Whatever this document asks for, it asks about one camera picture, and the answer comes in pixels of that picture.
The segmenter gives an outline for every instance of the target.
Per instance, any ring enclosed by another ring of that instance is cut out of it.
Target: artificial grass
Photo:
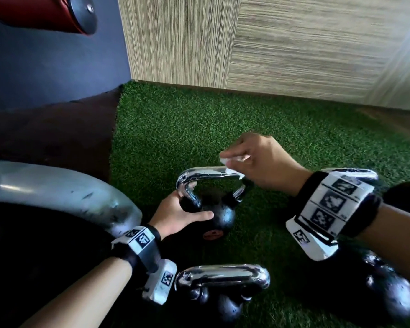
[[[274,136],[312,170],[368,167],[389,185],[410,180],[410,142],[357,112],[355,106],[130,82],[118,107],[110,161],[112,184],[149,218],[174,190],[183,170],[219,165],[219,152],[250,130]],[[218,185],[227,188],[234,183]],[[284,194],[255,188],[237,208],[228,237],[194,251],[188,244],[179,248],[178,256],[185,260],[178,267],[224,263],[266,267],[271,286],[248,304],[238,327],[355,327],[315,297],[305,296],[310,292],[304,283],[310,272],[305,269],[311,266],[284,227],[287,202]],[[136,326],[138,315],[147,313],[142,320],[146,326],[179,327],[182,309],[172,299],[162,308],[144,310],[127,296],[121,297],[104,324]]]

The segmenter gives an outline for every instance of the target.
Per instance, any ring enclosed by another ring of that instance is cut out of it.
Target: black kettlebell
[[[179,272],[175,290],[202,324],[234,323],[243,304],[270,285],[269,272],[257,264],[207,265]]]
[[[192,223],[188,233],[206,241],[213,241],[228,234],[234,225],[235,208],[246,195],[247,190],[253,187],[253,182],[245,178],[243,185],[234,192],[222,192],[218,189],[208,189],[195,194],[189,184],[199,180],[220,179],[225,177],[239,177],[227,172],[225,166],[196,167],[184,171],[176,182],[176,189],[183,197],[181,207],[186,212],[212,211],[211,220]]]

